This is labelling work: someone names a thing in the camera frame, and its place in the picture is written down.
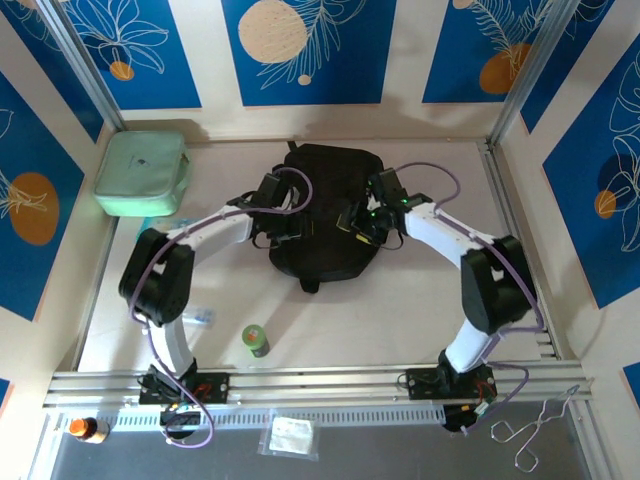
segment mint green pouch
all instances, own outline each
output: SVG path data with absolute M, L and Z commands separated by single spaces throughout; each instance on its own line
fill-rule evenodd
M 107 147 L 93 194 L 109 215 L 171 215 L 180 207 L 190 176 L 182 134 L 120 132 Z

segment gray floor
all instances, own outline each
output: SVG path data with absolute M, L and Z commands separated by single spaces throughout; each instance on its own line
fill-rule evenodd
M 540 405 L 509 405 L 499 417 L 520 426 L 534 420 Z M 260 430 L 222 430 L 211 445 L 193 451 L 168 446 L 160 433 L 112 433 L 103 445 L 65 435 L 53 478 L 364 480 L 364 479 L 562 479 L 589 478 L 570 418 L 542 426 L 532 449 L 540 457 L 533 474 L 515 469 L 525 437 L 501 445 L 489 437 L 491 419 L 467 438 L 440 426 L 324 428 L 320 460 L 257 454 Z

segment small bottle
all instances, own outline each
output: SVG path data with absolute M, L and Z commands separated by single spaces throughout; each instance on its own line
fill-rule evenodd
M 260 325 L 249 325 L 245 328 L 242 332 L 242 341 L 256 358 L 264 357 L 271 349 L 267 334 Z
M 107 422 L 93 417 L 76 418 L 69 426 L 69 433 L 85 443 L 104 442 L 110 430 Z

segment ventilation grille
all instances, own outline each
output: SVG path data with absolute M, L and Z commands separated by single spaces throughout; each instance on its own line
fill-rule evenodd
M 262 428 L 275 415 L 300 420 L 313 420 L 323 427 L 366 427 L 393 425 L 442 425 L 445 423 L 444 408 L 441 405 L 399 406 L 399 407 L 354 407 L 354 408 L 313 408 L 293 409 L 243 409 L 241 411 L 211 412 L 218 430 L 241 430 Z M 67 416 L 62 428 L 68 429 L 73 416 Z M 158 413 L 136 413 L 123 411 L 120 414 L 98 414 L 97 418 L 111 426 L 113 432 L 141 432 L 159 428 Z M 199 425 L 205 423 L 200 417 Z

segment metal pole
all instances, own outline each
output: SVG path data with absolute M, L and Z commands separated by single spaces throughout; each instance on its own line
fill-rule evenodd
M 549 9 L 549 15 L 540 27 L 540 32 L 533 42 L 531 51 L 504 101 L 504 108 L 487 139 L 491 150 L 502 141 L 511 123 L 520 113 L 581 2 L 581 0 L 547 1 L 553 2 Z
M 116 130 L 126 130 L 118 105 L 91 55 L 57 0 L 35 0 L 38 12 L 96 108 Z

